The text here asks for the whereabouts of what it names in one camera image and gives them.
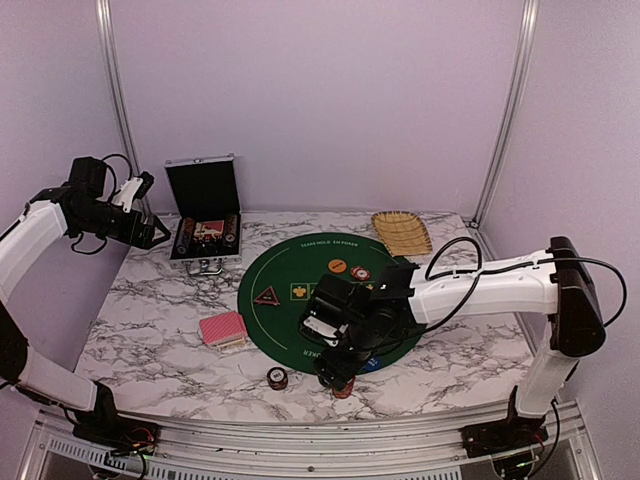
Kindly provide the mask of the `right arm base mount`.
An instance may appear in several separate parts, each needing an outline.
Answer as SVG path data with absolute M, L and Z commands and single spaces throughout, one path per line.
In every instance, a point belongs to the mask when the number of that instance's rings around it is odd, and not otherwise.
M 508 425 L 502 421 L 465 426 L 460 433 L 469 458 L 529 447 L 549 438 L 546 428 L 541 425 Z

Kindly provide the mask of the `triangular dealer button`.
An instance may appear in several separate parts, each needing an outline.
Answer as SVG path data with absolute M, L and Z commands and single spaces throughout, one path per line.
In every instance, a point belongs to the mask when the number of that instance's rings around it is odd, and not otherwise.
M 279 306 L 280 300 L 273 286 L 267 287 L 263 292 L 257 295 L 253 302 L 256 305 Z

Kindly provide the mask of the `red poker chip stack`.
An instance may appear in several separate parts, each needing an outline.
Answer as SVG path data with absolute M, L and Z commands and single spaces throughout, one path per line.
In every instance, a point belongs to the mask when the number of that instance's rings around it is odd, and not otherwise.
M 347 382 L 342 388 L 333 387 L 332 394 L 337 399 L 346 399 L 348 398 L 353 391 L 354 383 L 356 378 L 352 377 L 349 382 Z

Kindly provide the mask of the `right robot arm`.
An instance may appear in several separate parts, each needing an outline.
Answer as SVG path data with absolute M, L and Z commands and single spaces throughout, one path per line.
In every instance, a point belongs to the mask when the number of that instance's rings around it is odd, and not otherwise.
M 393 264 L 372 288 L 325 274 L 299 320 L 300 333 L 322 343 L 313 370 L 343 389 L 381 350 L 429 333 L 458 315 L 512 312 L 548 316 L 541 346 L 524 380 L 515 387 L 508 416 L 495 438 L 515 448 L 545 418 L 556 392 L 580 358 L 599 350 L 605 323 L 588 259 L 566 237 L 520 258 L 438 269 L 433 264 Z

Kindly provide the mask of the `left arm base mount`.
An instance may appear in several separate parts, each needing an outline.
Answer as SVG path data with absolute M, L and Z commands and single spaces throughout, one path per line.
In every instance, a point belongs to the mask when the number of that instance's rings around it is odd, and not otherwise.
M 124 418 L 113 429 L 88 424 L 76 425 L 73 435 L 109 447 L 115 451 L 115 456 L 124 456 L 151 454 L 156 447 L 159 430 L 160 427 L 156 423 Z

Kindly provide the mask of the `orange big blind button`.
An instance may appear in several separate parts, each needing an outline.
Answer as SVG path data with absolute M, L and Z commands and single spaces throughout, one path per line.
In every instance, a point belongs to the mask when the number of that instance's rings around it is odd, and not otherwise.
M 342 259 L 332 259 L 328 262 L 328 269 L 332 273 L 344 273 L 347 268 L 347 262 Z

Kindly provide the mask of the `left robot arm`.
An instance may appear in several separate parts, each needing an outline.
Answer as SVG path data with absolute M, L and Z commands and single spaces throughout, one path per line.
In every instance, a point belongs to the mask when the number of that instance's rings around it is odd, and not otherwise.
M 1 379 L 39 401 L 78 414 L 106 445 L 125 438 L 111 390 L 73 371 L 97 303 L 73 293 L 94 293 L 87 275 L 72 277 L 81 263 L 62 251 L 61 241 L 93 234 L 149 250 L 170 237 L 153 214 L 134 209 L 154 183 L 148 172 L 129 173 L 117 183 L 111 157 L 80 157 L 68 179 L 30 199 L 1 235 Z

